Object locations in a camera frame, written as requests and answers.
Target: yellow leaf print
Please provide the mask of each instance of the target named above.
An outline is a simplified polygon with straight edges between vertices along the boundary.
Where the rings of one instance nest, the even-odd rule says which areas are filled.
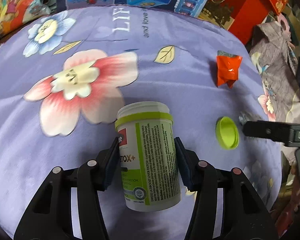
[[[58,49],[55,53],[53,53],[53,55],[66,52],[69,49],[73,48],[74,46],[78,45],[80,42],[81,41],[75,41],[75,42],[69,43],[66,46],[62,47],[61,49]]]
[[[273,179],[272,179],[272,178],[269,179],[269,186],[270,186],[270,187],[273,186]]]
[[[174,46],[164,47],[160,49],[154,62],[161,63],[161,64],[168,64],[174,59],[174,55],[175,55]]]

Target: white bottle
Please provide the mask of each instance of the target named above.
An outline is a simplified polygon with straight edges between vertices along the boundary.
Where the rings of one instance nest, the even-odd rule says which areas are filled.
[[[119,132],[121,175],[126,205],[135,211],[158,211],[180,201],[172,115],[159,102],[121,108]]]

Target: swisse logo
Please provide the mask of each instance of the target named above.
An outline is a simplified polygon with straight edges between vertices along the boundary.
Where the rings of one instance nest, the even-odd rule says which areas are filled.
[[[126,129],[124,128],[124,129],[120,130],[118,133],[119,133],[119,138],[118,138],[119,146],[126,145],[127,144],[127,131],[126,131]]]

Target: blue flower print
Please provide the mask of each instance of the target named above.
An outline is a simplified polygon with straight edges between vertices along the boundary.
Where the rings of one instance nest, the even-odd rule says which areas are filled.
[[[30,41],[23,50],[23,55],[30,57],[37,52],[42,55],[57,47],[61,43],[62,35],[75,23],[72,18],[66,19],[67,15],[68,11],[63,11],[42,18],[41,23],[33,25],[28,30]]]

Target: gray cloth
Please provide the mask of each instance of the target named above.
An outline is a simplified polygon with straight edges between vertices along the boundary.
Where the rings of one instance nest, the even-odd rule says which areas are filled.
[[[250,56],[261,75],[266,96],[269,96],[275,121],[300,123],[300,90],[296,81],[298,60],[278,22],[256,27]],[[294,148],[282,147],[290,163]]]

